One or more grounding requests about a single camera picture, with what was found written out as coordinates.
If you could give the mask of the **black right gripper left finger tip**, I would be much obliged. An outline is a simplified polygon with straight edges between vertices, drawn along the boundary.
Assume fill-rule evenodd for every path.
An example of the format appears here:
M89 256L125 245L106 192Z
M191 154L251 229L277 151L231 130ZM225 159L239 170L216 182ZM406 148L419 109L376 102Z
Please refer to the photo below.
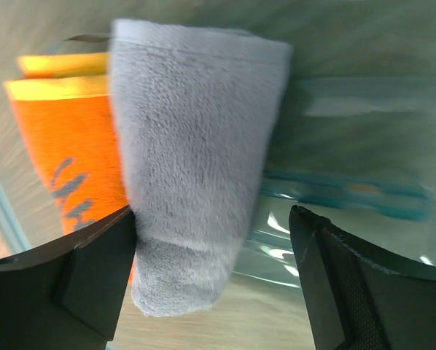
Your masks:
M126 206L81 230L0 259L0 349L105 349L136 248Z

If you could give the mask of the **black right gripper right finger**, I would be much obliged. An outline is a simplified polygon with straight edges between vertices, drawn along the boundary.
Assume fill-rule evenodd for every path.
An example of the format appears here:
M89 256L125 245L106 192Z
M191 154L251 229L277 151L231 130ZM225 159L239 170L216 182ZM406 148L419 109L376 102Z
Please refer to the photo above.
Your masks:
M317 349L436 349L436 266L298 205L289 230Z

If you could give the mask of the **orange yellow grey giraffe towel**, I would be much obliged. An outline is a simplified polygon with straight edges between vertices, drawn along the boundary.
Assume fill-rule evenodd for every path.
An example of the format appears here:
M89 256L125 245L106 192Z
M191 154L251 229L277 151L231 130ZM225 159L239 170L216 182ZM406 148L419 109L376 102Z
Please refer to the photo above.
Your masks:
M63 234L127 206L109 101L107 52L23 55L5 82L15 119Z

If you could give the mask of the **light grey panda towel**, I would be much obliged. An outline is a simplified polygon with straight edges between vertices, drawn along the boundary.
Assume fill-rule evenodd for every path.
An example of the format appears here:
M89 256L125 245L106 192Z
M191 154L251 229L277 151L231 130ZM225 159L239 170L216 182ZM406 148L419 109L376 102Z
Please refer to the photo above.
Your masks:
M292 53L247 31L113 22L109 93L138 235L132 298L147 316L206 310L222 294Z

